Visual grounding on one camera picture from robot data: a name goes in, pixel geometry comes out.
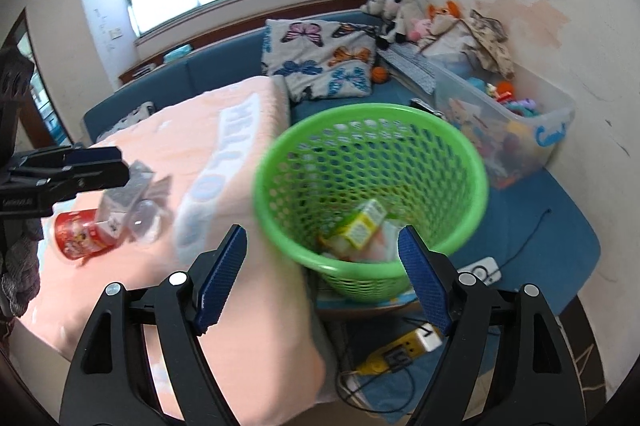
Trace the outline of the grey gloved left hand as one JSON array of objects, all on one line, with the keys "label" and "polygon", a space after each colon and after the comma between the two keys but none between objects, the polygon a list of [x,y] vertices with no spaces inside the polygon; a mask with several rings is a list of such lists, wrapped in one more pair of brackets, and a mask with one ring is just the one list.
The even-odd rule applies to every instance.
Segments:
[{"label": "grey gloved left hand", "polygon": [[10,220],[17,224],[17,238],[1,254],[1,314],[22,316],[40,291],[38,245],[43,239],[41,220]]}]

